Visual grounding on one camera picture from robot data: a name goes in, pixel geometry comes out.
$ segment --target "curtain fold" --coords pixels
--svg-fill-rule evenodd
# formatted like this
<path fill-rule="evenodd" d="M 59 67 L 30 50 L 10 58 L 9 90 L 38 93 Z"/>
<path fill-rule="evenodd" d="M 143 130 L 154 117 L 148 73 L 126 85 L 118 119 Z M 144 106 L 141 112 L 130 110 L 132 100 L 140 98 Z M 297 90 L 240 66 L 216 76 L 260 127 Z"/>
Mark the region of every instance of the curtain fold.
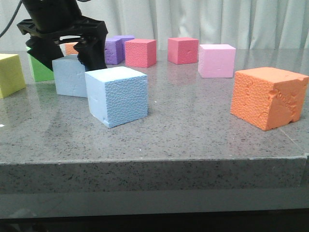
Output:
<path fill-rule="evenodd" d="M 19 0 L 0 0 L 0 30 Z M 309 48 L 307 0 L 91 0 L 78 2 L 84 15 L 104 20 L 108 37 L 119 34 L 157 39 L 167 49 L 170 37 L 193 37 L 202 44 L 238 49 Z M 16 24 L 29 18 L 20 9 L 0 50 L 25 50 L 28 35 Z"/>

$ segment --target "yellow foam cube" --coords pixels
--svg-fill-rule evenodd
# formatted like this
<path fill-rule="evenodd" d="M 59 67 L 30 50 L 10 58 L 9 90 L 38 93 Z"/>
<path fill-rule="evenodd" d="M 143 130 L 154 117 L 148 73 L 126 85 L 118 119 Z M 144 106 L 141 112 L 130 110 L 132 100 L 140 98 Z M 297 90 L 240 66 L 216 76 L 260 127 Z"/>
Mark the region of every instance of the yellow foam cube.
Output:
<path fill-rule="evenodd" d="M 19 55 L 0 54 L 0 98 L 26 87 Z"/>

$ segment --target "foam block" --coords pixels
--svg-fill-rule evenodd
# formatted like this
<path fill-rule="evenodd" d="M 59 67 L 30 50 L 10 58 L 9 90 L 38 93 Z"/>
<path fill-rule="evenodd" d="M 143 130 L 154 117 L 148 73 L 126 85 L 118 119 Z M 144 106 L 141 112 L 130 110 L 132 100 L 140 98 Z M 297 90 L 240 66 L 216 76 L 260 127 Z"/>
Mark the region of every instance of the foam block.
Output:
<path fill-rule="evenodd" d="M 269 67 L 237 71 L 231 113 L 264 131 L 298 121 L 308 80 Z"/>
<path fill-rule="evenodd" d="M 123 61 L 123 48 L 121 39 L 108 38 L 105 41 L 105 63 L 117 65 Z"/>
<path fill-rule="evenodd" d="M 32 55 L 28 54 L 29 65 L 32 77 L 35 82 L 50 81 L 54 79 L 54 73 Z"/>
<path fill-rule="evenodd" d="M 77 55 L 53 60 L 56 91 L 59 95 L 87 97 L 85 66 Z"/>
<path fill-rule="evenodd" d="M 126 59 L 126 49 L 125 49 L 125 42 L 129 40 L 134 40 L 134 35 L 115 35 L 114 38 L 121 39 L 122 43 L 122 50 L 123 50 L 123 60 Z"/>
<path fill-rule="evenodd" d="M 127 66 L 149 68 L 156 63 L 156 40 L 134 39 L 125 47 Z"/>
<path fill-rule="evenodd" d="M 188 37 L 168 39 L 168 61 L 175 64 L 197 62 L 198 40 Z"/>
<path fill-rule="evenodd" d="M 0 98 L 6 98 L 25 87 L 19 55 L 0 54 Z"/>
<path fill-rule="evenodd" d="M 203 78 L 231 78 L 234 74 L 236 49 L 228 44 L 201 44 L 198 72 Z"/>
<path fill-rule="evenodd" d="M 72 55 L 72 54 L 78 54 L 78 51 L 74 49 L 74 46 L 77 44 L 77 42 L 72 42 L 72 43 L 65 43 L 65 51 L 66 55 Z"/>
<path fill-rule="evenodd" d="M 85 74 L 91 114 L 108 128 L 148 114 L 147 75 L 127 67 Z"/>

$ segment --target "purple foam cube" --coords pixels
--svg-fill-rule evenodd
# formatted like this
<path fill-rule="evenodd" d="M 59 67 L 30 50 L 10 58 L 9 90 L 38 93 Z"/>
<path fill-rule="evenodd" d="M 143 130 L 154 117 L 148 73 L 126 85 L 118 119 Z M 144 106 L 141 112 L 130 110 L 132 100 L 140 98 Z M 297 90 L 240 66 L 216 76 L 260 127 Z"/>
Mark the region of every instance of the purple foam cube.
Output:
<path fill-rule="evenodd" d="M 135 39 L 134 35 L 115 35 L 114 38 L 121 39 L 124 59 L 126 59 L 125 42 L 129 40 L 134 40 Z"/>
<path fill-rule="evenodd" d="M 117 65 L 123 61 L 122 41 L 119 38 L 108 38 L 105 41 L 105 63 Z"/>

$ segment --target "orange foam cube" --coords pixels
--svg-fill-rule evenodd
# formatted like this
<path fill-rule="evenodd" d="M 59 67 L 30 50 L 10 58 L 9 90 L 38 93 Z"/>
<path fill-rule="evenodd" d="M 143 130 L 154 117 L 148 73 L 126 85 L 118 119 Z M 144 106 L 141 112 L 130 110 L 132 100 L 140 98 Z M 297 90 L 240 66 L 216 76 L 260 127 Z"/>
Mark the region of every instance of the orange foam cube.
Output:
<path fill-rule="evenodd" d="M 298 121 L 309 77 L 276 68 L 235 72 L 231 114 L 266 131 Z"/>
<path fill-rule="evenodd" d="M 77 42 L 72 43 L 65 43 L 65 49 L 66 49 L 66 55 L 72 55 L 72 54 L 78 54 L 78 51 L 74 49 L 74 46 L 77 44 Z"/>

